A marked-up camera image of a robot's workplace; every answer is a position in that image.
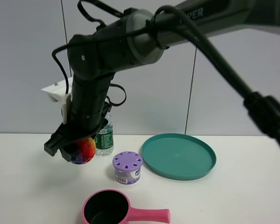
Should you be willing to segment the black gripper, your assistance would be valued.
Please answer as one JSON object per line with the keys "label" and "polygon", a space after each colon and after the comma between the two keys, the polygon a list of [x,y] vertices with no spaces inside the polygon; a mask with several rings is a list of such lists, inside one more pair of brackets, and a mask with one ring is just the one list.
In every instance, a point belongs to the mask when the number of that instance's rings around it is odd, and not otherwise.
{"label": "black gripper", "polygon": [[60,125],[44,143],[46,153],[54,156],[60,149],[62,157],[68,162],[72,161],[78,147],[67,145],[97,132],[111,79],[100,77],[89,81],[73,78],[69,120],[67,124]]}

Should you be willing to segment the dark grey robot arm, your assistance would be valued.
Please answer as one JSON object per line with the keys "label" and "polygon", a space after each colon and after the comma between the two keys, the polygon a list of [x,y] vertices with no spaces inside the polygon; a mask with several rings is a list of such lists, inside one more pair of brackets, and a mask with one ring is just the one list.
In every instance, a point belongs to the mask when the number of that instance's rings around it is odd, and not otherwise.
{"label": "dark grey robot arm", "polygon": [[80,13],[98,23],[92,35],[74,35],[68,44],[52,51],[67,51],[73,81],[65,83],[63,122],[44,144],[51,156],[60,151],[71,161],[78,153],[75,143],[95,137],[105,125],[107,110],[114,106],[107,97],[114,75],[122,70],[157,62],[168,48],[191,42],[213,64],[227,83],[243,98],[250,118],[259,130],[280,146],[280,103],[253,91],[209,41],[210,36],[252,28],[280,34],[280,0],[186,0],[151,13],[128,8],[120,12],[94,0],[96,7],[117,20],[105,24],[91,17],[81,3]]}

